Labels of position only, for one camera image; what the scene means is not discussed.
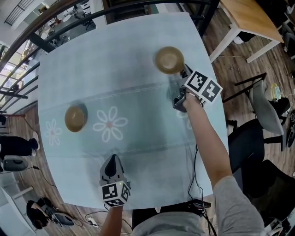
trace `gray chair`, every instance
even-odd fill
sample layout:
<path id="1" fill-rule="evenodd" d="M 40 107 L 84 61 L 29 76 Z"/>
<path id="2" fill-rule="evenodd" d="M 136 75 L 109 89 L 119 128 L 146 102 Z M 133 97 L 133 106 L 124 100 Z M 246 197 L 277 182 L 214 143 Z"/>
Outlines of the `gray chair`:
<path id="1" fill-rule="evenodd" d="M 235 85 L 244 84 L 247 82 L 252 82 L 252 84 L 240 92 L 232 95 L 231 97 L 223 100 L 223 103 L 245 93 L 250 100 L 254 113 L 260 125 L 267 131 L 274 133 L 276 137 L 265 139 L 265 143 L 281 143 L 281 151 L 283 151 L 286 146 L 286 132 L 283 127 L 286 118 L 279 117 L 277 111 L 265 97 L 266 83 L 265 83 L 266 73 L 252 77 L 250 79 L 244 80 L 242 82 L 236 83 Z"/>

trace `light blue tablecloth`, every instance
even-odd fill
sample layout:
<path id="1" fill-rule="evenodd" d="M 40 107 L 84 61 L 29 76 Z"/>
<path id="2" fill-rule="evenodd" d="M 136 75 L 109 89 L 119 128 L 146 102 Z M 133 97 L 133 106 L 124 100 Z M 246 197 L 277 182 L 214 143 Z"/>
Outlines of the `light blue tablecloth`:
<path id="1" fill-rule="evenodd" d="M 215 78 L 202 40 L 187 13 L 154 14 L 88 32 L 49 53 L 39 72 L 39 120 L 51 174 L 66 203 L 103 208 L 100 167 L 112 153 L 131 181 L 128 209 L 189 200 L 194 136 L 188 117 L 172 108 L 179 76 L 154 66 L 159 49 L 177 47 L 194 70 Z M 87 124 L 67 130 L 66 110 L 84 104 Z M 206 112 L 227 147 L 221 98 Z M 212 193 L 200 156 L 197 179 Z M 196 186 L 191 194 L 199 196 Z"/>

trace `brown bowl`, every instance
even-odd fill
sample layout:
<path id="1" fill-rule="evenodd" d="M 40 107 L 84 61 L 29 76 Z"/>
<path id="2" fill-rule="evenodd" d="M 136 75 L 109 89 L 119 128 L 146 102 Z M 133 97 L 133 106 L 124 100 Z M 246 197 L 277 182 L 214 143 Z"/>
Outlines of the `brown bowl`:
<path id="1" fill-rule="evenodd" d="M 184 58 L 176 47 L 164 47 L 155 57 L 156 67 L 163 73 L 173 75 L 183 70 Z"/>
<path id="2" fill-rule="evenodd" d="M 65 113 L 65 125 L 71 132 L 79 132 L 85 125 L 86 118 L 78 106 L 71 106 Z"/>

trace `wooden floor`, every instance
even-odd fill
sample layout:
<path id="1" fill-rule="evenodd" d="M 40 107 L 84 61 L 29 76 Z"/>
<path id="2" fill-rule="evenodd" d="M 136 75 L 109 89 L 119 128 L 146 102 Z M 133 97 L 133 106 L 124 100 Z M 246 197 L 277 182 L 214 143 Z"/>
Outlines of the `wooden floor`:
<path id="1" fill-rule="evenodd" d="M 206 34 L 203 37 L 204 44 L 209 54 L 216 48 L 218 43 L 229 31 L 229 24 L 230 21 L 223 11 L 217 10 L 209 25 L 209 28 L 206 31 Z M 267 43 L 268 40 L 262 39 L 258 36 L 251 39 L 250 42 L 244 43 L 242 45 L 231 43 L 230 46 L 227 47 L 226 50 L 221 54 L 221 56 L 219 56 L 214 61 L 212 65 L 216 77 L 218 82 L 224 88 L 222 92 L 223 98 L 226 98 L 243 89 L 244 85 L 235 87 L 234 83 L 264 72 L 267 73 L 266 81 L 269 84 L 277 83 L 285 96 L 292 93 L 295 85 L 292 78 L 286 74 L 295 70 L 295 64 L 283 51 L 282 45 L 276 46 L 274 49 L 262 55 L 252 63 L 246 63 L 246 58 L 261 49 Z M 293 96 L 288 96 L 288 98 L 290 99 L 290 102 L 294 103 Z M 244 94 L 225 103 L 224 112 L 227 119 L 237 120 L 239 125 L 254 118 L 248 98 Z M 27 120 L 33 129 L 39 131 L 38 112 L 36 106 L 27 111 Z M 22 118 L 10 118 L 8 119 L 8 125 L 12 135 L 18 135 L 27 139 L 31 138 L 32 130 Z M 265 132 L 265 137 L 269 136 L 271 136 L 271 134 Z M 286 174 L 292 175 L 295 166 L 295 146 L 293 145 L 292 148 L 281 152 L 279 144 L 265 145 L 265 158 L 270 159 L 280 170 Z M 50 175 L 50 170 L 47 165 L 43 148 L 37 151 L 36 157 L 27 159 L 30 166 L 36 165 L 40 167 L 43 170 L 46 179 L 54 184 L 54 181 Z M 53 204 L 58 207 L 61 212 L 66 212 L 76 218 L 82 218 L 75 206 L 63 203 L 58 190 L 45 182 L 41 176 L 40 171 L 34 169 L 23 171 L 19 174 L 16 174 L 16 178 L 19 179 L 26 187 L 33 186 L 34 190 L 39 196 L 46 196 L 51 199 Z M 212 207 L 208 210 L 208 215 L 212 224 L 216 225 L 217 221 L 214 212 L 213 196 L 206 197 L 205 200 L 212 203 Z M 84 207 L 78 207 L 78 209 L 83 217 L 87 213 L 96 211 L 96 209 Z M 125 219 L 131 223 L 130 218 L 128 217 L 130 216 L 130 212 L 125 212 L 124 214 L 126 215 Z M 105 212 L 100 212 L 93 215 L 99 224 L 103 224 L 105 216 Z M 202 221 L 201 225 L 207 232 L 207 223 Z M 50 225 L 47 227 L 47 232 L 49 235 L 54 236 L 80 236 L 99 234 L 98 229 L 89 225 L 85 226 L 85 224 L 83 227 L 58 227 L 55 225 Z M 128 225 L 126 225 L 124 222 L 122 232 L 131 232 Z"/>

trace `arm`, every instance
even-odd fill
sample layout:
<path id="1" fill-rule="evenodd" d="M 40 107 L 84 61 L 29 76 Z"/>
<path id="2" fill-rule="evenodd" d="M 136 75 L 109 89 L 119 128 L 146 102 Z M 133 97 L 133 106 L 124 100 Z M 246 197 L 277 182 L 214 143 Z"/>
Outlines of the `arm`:
<path id="1" fill-rule="evenodd" d="M 120 236 L 122 228 L 123 206 L 110 208 L 101 228 L 100 236 Z"/>
<path id="2" fill-rule="evenodd" d="M 214 188 L 220 179 L 232 175 L 229 155 L 196 97 L 187 93 L 183 105 L 187 110 L 201 158 Z"/>
<path id="3" fill-rule="evenodd" d="M 33 203 L 32 205 L 33 209 L 38 209 L 39 211 L 41 211 L 46 217 L 48 217 L 48 215 L 45 213 L 45 211 L 43 211 L 43 209 L 37 204 L 37 203 Z"/>

